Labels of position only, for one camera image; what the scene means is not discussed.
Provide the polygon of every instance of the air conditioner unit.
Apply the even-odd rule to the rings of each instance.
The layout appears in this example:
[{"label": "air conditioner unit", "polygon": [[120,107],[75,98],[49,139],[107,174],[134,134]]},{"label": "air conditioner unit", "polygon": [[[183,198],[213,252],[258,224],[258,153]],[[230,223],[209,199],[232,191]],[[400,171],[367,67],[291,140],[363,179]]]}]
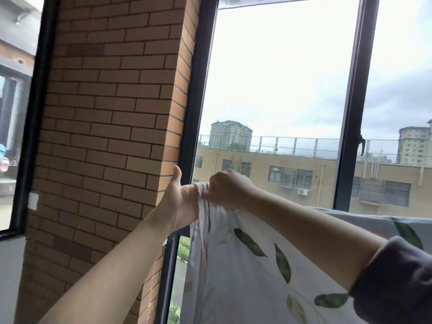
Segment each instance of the air conditioner unit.
[{"label": "air conditioner unit", "polygon": [[301,196],[307,196],[308,195],[308,190],[306,190],[306,189],[299,189],[299,195],[301,195]]}]

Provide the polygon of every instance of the green leaf print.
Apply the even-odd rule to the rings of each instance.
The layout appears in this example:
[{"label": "green leaf print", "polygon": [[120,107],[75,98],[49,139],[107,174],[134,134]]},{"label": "green leaf print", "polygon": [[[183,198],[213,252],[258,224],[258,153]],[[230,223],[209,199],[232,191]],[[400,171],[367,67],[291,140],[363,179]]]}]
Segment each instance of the green leaf print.
[{"label": "green leaf print", "polygon": [[305,310],[302,305],[300,305],[299,301],[292,297],[288,296],[286,300],[286,305],[288,306],[289,312],[291,315],[300,323],[300,324],[308,324],[308,319],[306,318]]},{"label": "green leaf print", "polygon": [[348,293],[331,293],[315,297],[314,304],[324,308],[340,308],[347,302]]},{"label": "green leaf print", "polygon": [[288,284],[291,280],[291,267],[289,266],[287,258],[283,254],[282,250],[279,249],[276,243],[274,244],[274,247],[276,249],[276,264],[279,268],[280,273],[285,279],[285,282]]},{"label": "green leaf print", "polygon": [[258,257],[267,257],[266,254],[261,250],[260,246],[255,243],[252,238],[244,233],[241,229],[234,229],[235,236],[246,246],[250,251]]},{"label": "green leaf print", "polygon": [[411,226],[409,226],[407,223],[400,222],[394,217],[392,218],[392,220],[401,237],[403,237],[407,242],[417,247],[418,249],[423,250],[422,241]]}]

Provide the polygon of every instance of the window pane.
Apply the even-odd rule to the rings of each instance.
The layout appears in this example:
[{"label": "window pane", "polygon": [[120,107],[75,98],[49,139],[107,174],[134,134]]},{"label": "window pane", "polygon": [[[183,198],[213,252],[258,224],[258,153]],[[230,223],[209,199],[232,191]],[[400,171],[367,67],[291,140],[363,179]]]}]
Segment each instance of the window pane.
[{"label": "window pane", "polygon": [[0,231],[12,214],[43,3],[0,0]]},{"label": "window pane", "polygon": [[175,264],[174,281],[172,284],[171,301],[169,304],[167,324],[178,324],[180,321],[181,302],[183,301],[183,290],[185,288],[187,261],[191,239],[185,236],[180,237]]},{"label": "window pane", "polygon": [[332,207],[358,7],[306,0],[218,11],[197,148],[206,161],[194,179],[231,159],[264,190]]},{"label": "window pane", "polygon": [[431,217],[431,82],[432,0],[380,0],[351,212]]}]

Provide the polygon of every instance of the rolled-up sleeve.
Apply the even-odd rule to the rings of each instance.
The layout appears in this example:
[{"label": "rolled-up sleeve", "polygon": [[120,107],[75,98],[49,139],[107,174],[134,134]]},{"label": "rolled-up sleeve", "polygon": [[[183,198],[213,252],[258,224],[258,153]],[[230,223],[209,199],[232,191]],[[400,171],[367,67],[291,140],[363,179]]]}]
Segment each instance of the rolled-up sleeve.
[{"label": "rolled-up sleeve", "polygon": [[392,238],[358,277],[350,295],[357,315],[370,324],[430,324],[432,256]]}]

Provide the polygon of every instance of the building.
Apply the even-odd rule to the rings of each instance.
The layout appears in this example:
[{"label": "building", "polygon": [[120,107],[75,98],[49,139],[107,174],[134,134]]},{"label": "building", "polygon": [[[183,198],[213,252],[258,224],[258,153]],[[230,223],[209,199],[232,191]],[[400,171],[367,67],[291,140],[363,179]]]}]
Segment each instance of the building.
[{"label": "building", "polygon": [[252,130],[233,120],[217,121],[211,125],[209,148],[229,149],[232,144],[242,147],[241,151],[251,148]]},{"label": "building", "polygon": [[[198,148],[193,181],[232,168],[266,191],[304,206],[333,207],[333,159]],[[377,162],[355,165],[350,212],[432,218],[432,168]]]},{"label": "building", "polygon": [[432,119],[429,126],[409,126],[399,130],[397,163],[432,166]]}]

